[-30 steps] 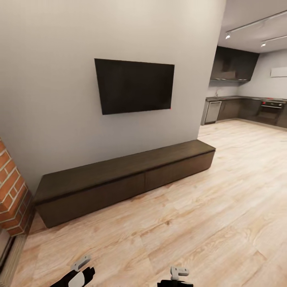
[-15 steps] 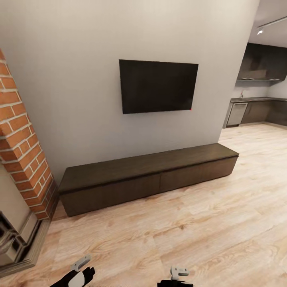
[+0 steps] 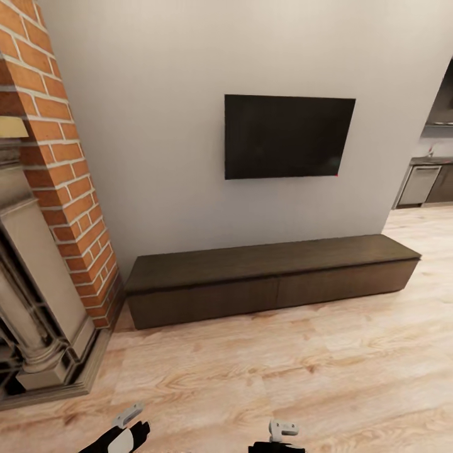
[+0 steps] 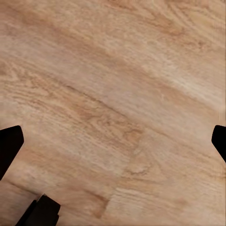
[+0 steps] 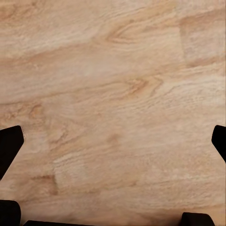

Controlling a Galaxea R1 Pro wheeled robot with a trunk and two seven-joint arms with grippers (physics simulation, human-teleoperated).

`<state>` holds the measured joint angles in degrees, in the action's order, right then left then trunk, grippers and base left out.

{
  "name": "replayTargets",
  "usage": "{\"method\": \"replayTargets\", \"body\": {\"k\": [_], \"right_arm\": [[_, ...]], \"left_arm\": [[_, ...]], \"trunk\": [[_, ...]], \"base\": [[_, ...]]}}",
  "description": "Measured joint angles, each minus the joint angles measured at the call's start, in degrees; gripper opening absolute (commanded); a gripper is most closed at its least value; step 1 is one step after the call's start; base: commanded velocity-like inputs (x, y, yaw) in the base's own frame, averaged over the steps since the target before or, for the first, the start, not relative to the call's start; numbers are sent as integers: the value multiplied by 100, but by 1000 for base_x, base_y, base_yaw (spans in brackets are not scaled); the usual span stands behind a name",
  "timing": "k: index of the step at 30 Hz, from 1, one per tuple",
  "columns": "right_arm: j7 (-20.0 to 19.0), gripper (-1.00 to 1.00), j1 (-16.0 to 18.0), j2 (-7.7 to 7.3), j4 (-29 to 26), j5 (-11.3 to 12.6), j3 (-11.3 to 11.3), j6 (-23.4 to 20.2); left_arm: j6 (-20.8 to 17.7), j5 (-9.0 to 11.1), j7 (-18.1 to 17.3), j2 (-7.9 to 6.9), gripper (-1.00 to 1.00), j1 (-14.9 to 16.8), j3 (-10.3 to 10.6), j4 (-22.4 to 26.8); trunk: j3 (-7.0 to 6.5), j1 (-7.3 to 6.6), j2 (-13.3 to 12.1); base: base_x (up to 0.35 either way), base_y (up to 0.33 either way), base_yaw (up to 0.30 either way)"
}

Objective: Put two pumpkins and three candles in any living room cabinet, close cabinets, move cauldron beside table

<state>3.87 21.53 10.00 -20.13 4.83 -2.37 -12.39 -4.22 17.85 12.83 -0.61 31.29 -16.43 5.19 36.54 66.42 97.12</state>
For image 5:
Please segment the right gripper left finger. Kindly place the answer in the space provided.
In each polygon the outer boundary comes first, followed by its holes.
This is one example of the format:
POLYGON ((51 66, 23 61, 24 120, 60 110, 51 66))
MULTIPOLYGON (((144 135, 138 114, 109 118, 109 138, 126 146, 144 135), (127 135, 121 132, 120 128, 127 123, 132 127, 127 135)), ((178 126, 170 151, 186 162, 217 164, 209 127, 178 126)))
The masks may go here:
POLYGON ((24 136, 19 125, 0 130, 0 180, 4 177, 23 143, 24 136))

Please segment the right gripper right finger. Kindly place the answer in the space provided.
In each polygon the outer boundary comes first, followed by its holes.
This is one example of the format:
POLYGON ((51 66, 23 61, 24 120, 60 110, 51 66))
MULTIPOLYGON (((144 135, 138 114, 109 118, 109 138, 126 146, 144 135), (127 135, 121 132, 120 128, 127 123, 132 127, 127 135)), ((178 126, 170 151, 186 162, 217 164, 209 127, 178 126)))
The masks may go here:
POLYGON ((211 141, 226 162, 226 127, 215 126, 211 141))

